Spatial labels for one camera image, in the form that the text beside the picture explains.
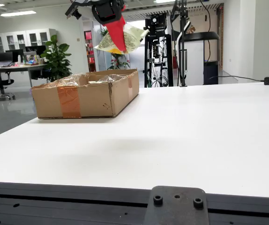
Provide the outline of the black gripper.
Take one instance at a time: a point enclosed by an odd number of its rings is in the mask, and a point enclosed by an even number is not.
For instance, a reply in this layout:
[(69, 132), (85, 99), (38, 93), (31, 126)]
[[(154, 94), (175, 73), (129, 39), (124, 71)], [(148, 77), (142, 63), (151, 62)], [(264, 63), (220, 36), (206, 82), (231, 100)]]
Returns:
[(95, 19), (109, 32), (117, 48), (125, 52), (124, 25), (126, 24), (122, 11), (125, 9), (123, 0), (98, 0), (92, 2), (92, 13)]

